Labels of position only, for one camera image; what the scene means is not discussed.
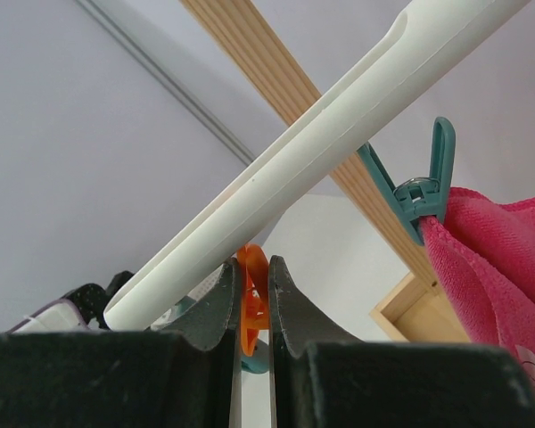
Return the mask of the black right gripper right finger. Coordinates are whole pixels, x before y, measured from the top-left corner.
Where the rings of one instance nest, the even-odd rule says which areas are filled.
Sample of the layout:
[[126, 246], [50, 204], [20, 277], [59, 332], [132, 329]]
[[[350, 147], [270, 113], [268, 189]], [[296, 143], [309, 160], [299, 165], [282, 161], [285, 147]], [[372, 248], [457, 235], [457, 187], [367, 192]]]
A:
[[468, 344], [363, 342], [271, 259], [274, 427], [535, 427], [535, 391], [505, 350]]

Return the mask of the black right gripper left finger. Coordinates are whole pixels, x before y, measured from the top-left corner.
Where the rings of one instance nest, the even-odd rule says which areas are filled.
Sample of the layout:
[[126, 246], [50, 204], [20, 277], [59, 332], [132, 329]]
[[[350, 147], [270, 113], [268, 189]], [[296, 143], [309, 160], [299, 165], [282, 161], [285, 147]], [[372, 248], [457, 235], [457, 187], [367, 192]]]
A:
[[0, 427], [237, 427], [241, 270], [160, 331], [0, 334]]

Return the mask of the orange clothes clip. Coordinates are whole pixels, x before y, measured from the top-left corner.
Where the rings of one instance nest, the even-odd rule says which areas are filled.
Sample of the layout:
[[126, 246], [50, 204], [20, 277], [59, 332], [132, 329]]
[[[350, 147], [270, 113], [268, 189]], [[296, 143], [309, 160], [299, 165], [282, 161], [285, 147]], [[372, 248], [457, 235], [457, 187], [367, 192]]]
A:
[[269, 262], [261, 247], [254, 243], [245, 244], [237, 251], [236, 258], [243, 274], [241, 346], [243, 354], [252, 357], [259, 333], [269, 329]]

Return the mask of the teal clothes clip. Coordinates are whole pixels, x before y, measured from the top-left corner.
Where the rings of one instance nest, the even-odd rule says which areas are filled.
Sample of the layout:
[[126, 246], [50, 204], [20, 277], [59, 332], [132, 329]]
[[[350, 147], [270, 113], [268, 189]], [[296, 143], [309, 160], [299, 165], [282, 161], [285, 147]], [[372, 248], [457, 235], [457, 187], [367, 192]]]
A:
[[430, 169], [427, 177], [414, 177], [395, 185], [370, 143], [358, 149], [381, 196], [412, 241], [420, 246], [424, 238], [420, 219], [434, 217], [443, 222], [446, 216], [449, 189], [453, 175], [456, 132], [452, 123], [438, 117], [432, 129]]

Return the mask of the magenta pink cloth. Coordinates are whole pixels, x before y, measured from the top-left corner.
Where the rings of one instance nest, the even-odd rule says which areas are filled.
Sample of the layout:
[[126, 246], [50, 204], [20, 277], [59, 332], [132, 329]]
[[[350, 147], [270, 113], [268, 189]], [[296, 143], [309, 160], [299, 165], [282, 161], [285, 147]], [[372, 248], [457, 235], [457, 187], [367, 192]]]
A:
[[468, 337], [507, 349], [535, 389], [535, 197], [499, 204], [453, 187], [444, 221], [423, 218], [420, 228]]

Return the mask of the white plastic clip hanger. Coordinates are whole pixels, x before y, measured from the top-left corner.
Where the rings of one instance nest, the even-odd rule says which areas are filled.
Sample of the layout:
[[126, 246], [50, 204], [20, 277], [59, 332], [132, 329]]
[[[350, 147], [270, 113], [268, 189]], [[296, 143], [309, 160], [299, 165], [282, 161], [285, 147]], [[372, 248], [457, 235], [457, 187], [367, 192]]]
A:
[[111, 299], [113, 331], [142, 331], [523, 8], [413, 1], [384, 37]]

